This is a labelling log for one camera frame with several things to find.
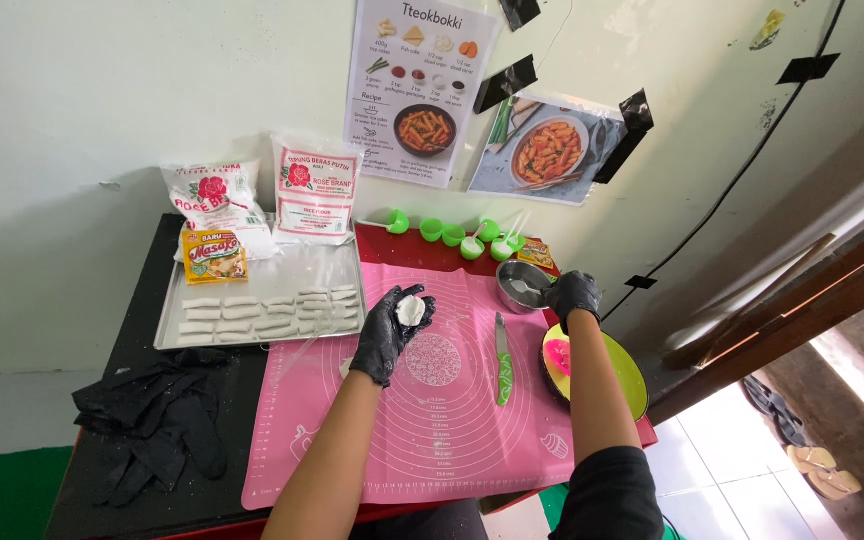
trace wooden door frame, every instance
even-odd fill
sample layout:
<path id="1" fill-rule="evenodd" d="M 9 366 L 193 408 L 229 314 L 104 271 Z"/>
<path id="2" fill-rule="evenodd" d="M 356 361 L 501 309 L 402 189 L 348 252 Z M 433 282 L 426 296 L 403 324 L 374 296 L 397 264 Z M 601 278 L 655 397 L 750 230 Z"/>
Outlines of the wooden door frame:
<path id="1" fill-rule="evenodd" d="M 649 419 L 665 422 L 863 310 L 864 230 L 709 343 L 714 360 L 651 404 Z M 694 350 L 692 365 L 709 349 Z"/>

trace tapioca flour bag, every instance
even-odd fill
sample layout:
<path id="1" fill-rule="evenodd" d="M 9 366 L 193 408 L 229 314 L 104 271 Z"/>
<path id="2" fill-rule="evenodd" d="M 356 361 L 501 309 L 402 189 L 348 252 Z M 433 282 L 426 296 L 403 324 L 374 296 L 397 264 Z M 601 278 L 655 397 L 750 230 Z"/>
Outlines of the tapioca flour bag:
<path id="1" fill-rule="evenodd" d="M 363 154 L 344 145 L 285 137 L 276 137 L 272 150 L 276 176 L 272 241 L 337 246 L 349 240 Z"/>
<path id="2" fill-rule="evenodd" d="M 232 231 L 249 260 L 279 251 L 256 201 L 258 161 L 162 165 L 169 199 L 193 231 Z"/>

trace kitchen knife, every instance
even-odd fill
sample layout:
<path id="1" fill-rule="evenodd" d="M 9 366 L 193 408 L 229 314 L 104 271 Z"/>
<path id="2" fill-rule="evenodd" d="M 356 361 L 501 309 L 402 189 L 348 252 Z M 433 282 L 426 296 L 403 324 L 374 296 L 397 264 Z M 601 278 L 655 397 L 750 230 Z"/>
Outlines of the kitchen knife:
<path id="1" fill-rule="evenodd" d="M 505 319 L 498 311 L 495 313 L 495 352 L 498 355 L 498 397 L 495 402 L 504 406 L 512 395 L 512 356 L 505 337 Z"/>

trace person's left hand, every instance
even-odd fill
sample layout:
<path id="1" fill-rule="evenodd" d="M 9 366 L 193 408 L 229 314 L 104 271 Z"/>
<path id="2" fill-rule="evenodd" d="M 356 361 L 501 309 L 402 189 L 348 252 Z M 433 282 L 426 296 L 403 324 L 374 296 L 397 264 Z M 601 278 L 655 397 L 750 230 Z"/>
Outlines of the person's left hand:
<path id="1" fill-rule="evenodd" d="M 366 324 L 362 325 L 359 348 L 355 350 L 348 369 L 367 374 L 380 387 L 389 387 L 389 379 L 405 346 L 432 324 L 435 299 L 431 296 L 421 299 L 425 302 L 425 313 L 421 322 L 414 326 L 402 325 L 399 322 L 396 307 L 406 296 L 415 296 L 425 290 L 426 286 L 422 284 L 412 285 L 405 290 L 396 285 L 382 300 L 378 300 L 375 307 L 368 312 Z"/>

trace gloved hand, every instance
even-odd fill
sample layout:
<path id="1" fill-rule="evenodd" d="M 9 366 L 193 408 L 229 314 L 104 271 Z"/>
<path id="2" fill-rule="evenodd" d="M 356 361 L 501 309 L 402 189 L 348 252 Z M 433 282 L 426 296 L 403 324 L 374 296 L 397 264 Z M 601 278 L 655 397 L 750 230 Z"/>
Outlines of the gloved hand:
<path id="1" fill-rule="evenodd" d="M 566 319 L 573 310 L 585 310 L 595 315 L 596 321 L 602 322 L 599 318 L 599 301 L 602 300 L 602 293 L 595 284 L 595 277 L 589 274 L 572 270 L 559 277 L 558 281 L 543 290 L 542 294 L 549 308 L 558 315 L 561 331 L 566 336 L 569 335 Z"/>
<path id="2" fill-rule="evenodd" d="M 421 299 L 425 302 L 425 313 L 421 322 L 415 326 L 402 325 L 396 315 L 396 307 L 406 296 L 415 296 L 425 290 L 426 286 L 422 284 L 412 285 L 405 290 L 396 285 L 385 293 L 382 300 L 378 300 L 375 307 L 368 312 L 366 324 L 362 325 L 359 348 L 355 350 L 348 369 L 367 374 L 380 387 L 389 387 L 389 379 L 405 346 L 432 324 L 435 299 L 431 296 Z"/>

